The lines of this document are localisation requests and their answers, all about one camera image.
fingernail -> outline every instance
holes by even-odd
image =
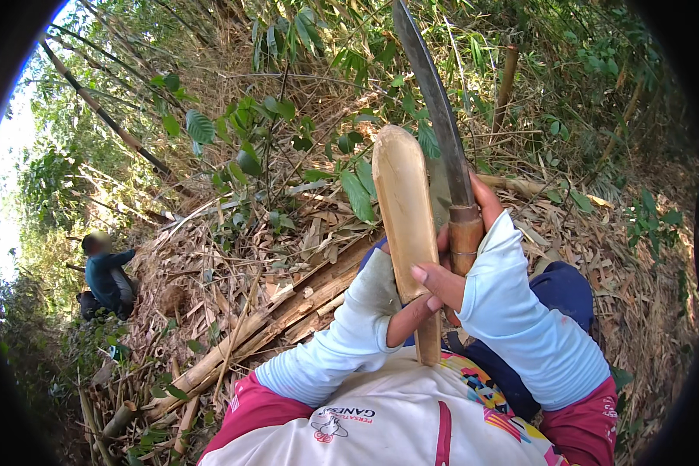
[[[427,272],[420,266],[411,266],[411,276],[423,285],[427,281]]]
[[[443,307],[443,302],[437,296],[433,296],[427,300],[427,307],[430,311],[435,312],[439,308]]]

sky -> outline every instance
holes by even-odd
[[[56,14],[54,21],[62,22],[74,10],[75,3],[69,2]],[[14,247],[16,256],[21,253],[18,209],[11,194],[18,188],[16,163],[22,163],[23,148],[31,148],[36,138],[36,125],[30,107],[34,89],[33,84],[17,89],[10,102],[12,117],[3,117],[0,122],[0,277],[5,280],[11,280],[16,275],[15,258],[9,251]]]

machete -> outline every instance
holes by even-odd
[[[451,266],[454,273],[465,276],[476,259],[476,250],[484,236],[484,224],[471,190],[468,161],[458,135],[456,117],[422,34],[403,0],[393,2],[393,26],[414,71],[438,139],[452,202],[449,208]],[[446,309],[446,317],[455,325],[461,324],[450,309]]]

black bag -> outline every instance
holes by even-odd
[[[96,317],[96,311],[102,307],[101,303],[96,300],[96,297],[91,292],[78,293],[75,299],[80,303],[80,315],[87,322]]]

forest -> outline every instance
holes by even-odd
[[[326,328],[383,236],[378,131],[414,135],[433,179],[438,141],[391,0],[71,5],[16,85],[37,139],[16,166],[0,346],[66,464],[195,464],[233,382]],[[616,0],[408,5],[529,273],[561,258],[593,287],[632,464],[699,331],[699,167],[662,51]],[[80,317],[94,230],[139,247],[126,322]]]

